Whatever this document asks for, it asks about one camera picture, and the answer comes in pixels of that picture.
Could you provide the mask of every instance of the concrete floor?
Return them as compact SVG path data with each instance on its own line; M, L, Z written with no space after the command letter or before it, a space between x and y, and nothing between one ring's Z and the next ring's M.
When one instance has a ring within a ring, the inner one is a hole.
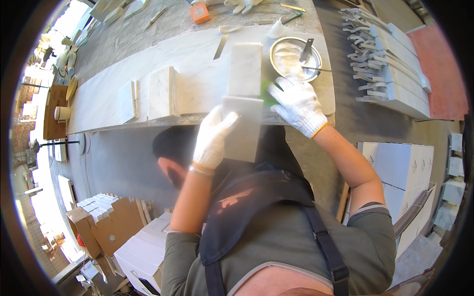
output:
M404 142L429 144L435 147L431 180L438 183L436 195L444 180L447 156L447 135L459 132L453 121L413 122L406 115L363 102L352 79L347 54L353 49L341 29L338 9L315 1L328 46L336 95L336 129L354 145L357 142ZM132 196L153 202L154 216L173 206L176 190L161 173L151 151L153 138L160 127L100 132L90 137L90 151L79 155L76 146L68 145L68 163L52 161L53 183L57 174L70 178L78 201L100 192ZM337 211L343 179L330 158L313 141L292 127L286 127L287 142L298 159L306 178L313 184L316 201L333 214Z

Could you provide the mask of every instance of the yellow bowl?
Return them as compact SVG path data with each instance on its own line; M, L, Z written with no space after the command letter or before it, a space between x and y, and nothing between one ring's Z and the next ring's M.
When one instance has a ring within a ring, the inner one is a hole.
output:
M77 79L76 79L76 75L74 75L73 78L71 79L71 82L69 83L69 86L67 87L66 101L69 101L69 99L74 95L74 93L76 92L76 88L77 88Z

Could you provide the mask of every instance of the man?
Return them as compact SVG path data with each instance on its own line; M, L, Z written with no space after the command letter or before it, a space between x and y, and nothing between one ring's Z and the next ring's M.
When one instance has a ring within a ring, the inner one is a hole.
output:
M223 161L224 138L238 115L222 120L216 107L201 123L192 164L180 175L163 295L369 295L390 286L395 235L380 179L327 125L309 83L295 77L276 82L281 89L268 88L280 103L272 111L328 153L352 189L347 227L314 206L318 196L283 127L263 130L255 164Z

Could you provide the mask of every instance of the white work glove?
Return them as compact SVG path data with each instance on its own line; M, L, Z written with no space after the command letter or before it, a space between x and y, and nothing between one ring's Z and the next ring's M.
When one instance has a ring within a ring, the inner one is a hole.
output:
M224 138L236 127L238 115L230 112L222 120L222 105L216 106L199 127L193 161L215 169L224 159Z
M207 6L209 5L216 5L216 4L223 4L225 0L194 0L191 4L194 6L199 3L204 3Z
M258 5L262 1L263 0L225 0L224 5L238 5L232 13L237 14L242 12L242 14L247 14L252 9L252 6Z
M273 83L268 86L268 92L280 103L270 109L312 139L328 123L313 87L296 76L278 77L275 82L283 91Z

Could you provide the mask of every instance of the dark apron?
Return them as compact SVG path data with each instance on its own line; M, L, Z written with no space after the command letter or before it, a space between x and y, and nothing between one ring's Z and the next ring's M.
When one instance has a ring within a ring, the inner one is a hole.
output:
M209 296L225 295L219 260L234 247L255 214L281 201L294 202L305 209L311 235L321 248L332 276L334 295L349 294L349 268L314 207L314 195L306 179L284 170L260 171L227 184L218 193L217 200L210 208L199 245Z

